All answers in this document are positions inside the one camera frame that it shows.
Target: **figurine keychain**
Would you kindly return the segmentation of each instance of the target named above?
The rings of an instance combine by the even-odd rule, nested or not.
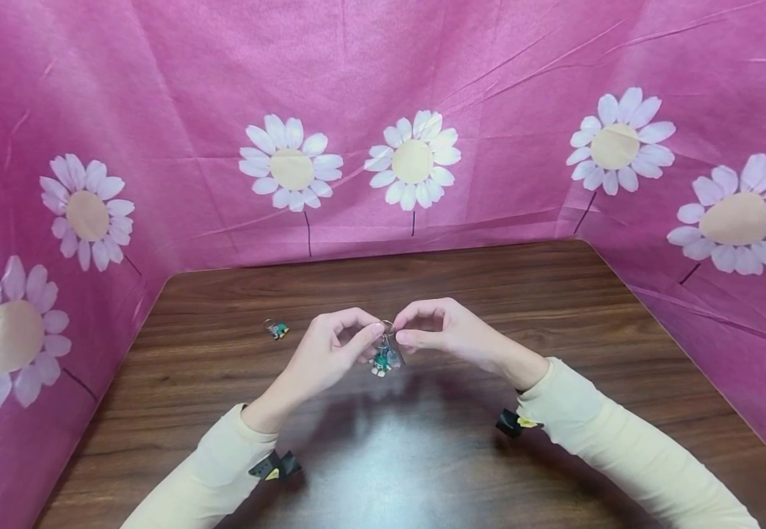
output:
[[[271,318],[268,318],[262,322],[262,327],[264,327],[268,334],[271,334],[271,338],[275,340],[283,338],[283,336],[286,336],[286,334],[289,332],[289,327],[287,324],[275,322]]]
[[[392,369],[399,369],[405,366],[403,356],[394,349],[394,324],[389,320],[383,320],[385,330],[383,331],[383,343],[377,346],[377,354],[374,355],[371,373],[378,377],[385,377],[385,374]]]

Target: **flower center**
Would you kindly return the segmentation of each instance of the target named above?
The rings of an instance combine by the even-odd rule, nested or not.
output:
[[[721,245],[749,245],[765,238],[765,200],[737,193],[717,202],[700,219],[700,233]]]
[[[91,191],[77,191],[65,206],[65,219],[81,239],[94,242],[109,229],[109,212],[104,201]]]
[[[315,171],[309,156],[297,149],[279,149],[271,156],[271,174],[290,191],[300,191],[312,183]]]
[[[42,350],[42,315],[25,300],[0,305],[0,373],[25,367]]]
[[[592,140],[592,158],[604,169],[620,169],[635,159],[639,148],[635,129],[616,123],[596,133]]]
[[[421,140],[406,140],[394,151],[391,168],[406,184],[418,184],[433,170],[433,152]]]

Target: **daisy print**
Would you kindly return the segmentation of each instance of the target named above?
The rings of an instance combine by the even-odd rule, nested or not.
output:
[[[327,136],[321,133],[304,138],[303,123],[276,115],[265,116],[265,129],[250,125],[247,137],[256,148],[242,147],[239,169],[256,179],[253,192],[272,195],[272,205],[302,212],[304,206],[321,207],[321,198],[333,195],[328,182],[342,177],[344,160],[325,154]]]
[[[762,273],[766,266],[766,154],[754,154],[740,177],[726,166],[693,184],[698,202],[679,208],[684,226],[668,234],[695,261],[709,257],[721,272]]]
[[[621,101],[606,94],[598,103],[598,117],[588,116],[571,136],[577,147],[566,163],[575,165],[573,180],[587,190],[603,186],[617,195],[618,186],[630,193],[638,190],[638,176],[657,179],[662,167],[673,164],[673,152],[660,141],[676,132],[670,121],[650,123],[659,112],[659,97],[643,98],[642,89],[626,90]]]
[[[400,118],[383,130],[386,145],[374,145],[365,169],[377,173],[371,187],[388,186],[385,201],[400,203],[409,212],[418,204],[428,208],[444,196],[444,188],[455,179],[448,167],[459,162],[462,153],[454,145],[456,129],[442,129],[442,115],[420,110],[411,123]]]
[[[0,280],[0,407],[11,393],[26,408],[59,378],[57,358],[71,341],[62,335],[69,317],[54,310],[57,292],[42,265],[25,273],[21,260],[10,257]]]
[[[110,262],[121,262],[121,246],[130,244],[133,202],[115,198],[123,180],[106,174],[98,160],[83,167],[73,154],[57,156],[51,162],[56,179],[40,176],[42,202],[57,216],[52,231],[61,239],[59,250],[66,258],[77,254],[83,271],[90,261],[104,272]]]

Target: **wooden table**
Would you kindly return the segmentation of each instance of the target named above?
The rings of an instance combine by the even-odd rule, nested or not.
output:
[[[116,528],[201,435],[259,395],[320,312],[393,319],[450,295],[559,356],[695,453],[766,529],[766,447],[595,252],[561,241],[189,273],[156,303],[39,528]],[[281,319],[273,342],[261,328]],[[357,366],[281,434],[304,472],[260,484],[227,528],[647,528],[620,490],[540,431],[494,429],[514,391],[436,352]]]

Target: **long-sleeve shirt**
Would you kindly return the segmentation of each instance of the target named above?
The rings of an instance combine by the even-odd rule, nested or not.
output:
[[[745,529],[758,523],[706,467],[653,425],[624,410],[586,378],[550,358],[542,380],[518,398],[518,415],[544,425],[555,444],[582,458],[667,528]],[[142,501],[122,529],[209,529],[259,482],[248,474],[277,436],[254,432],[233,407]]]

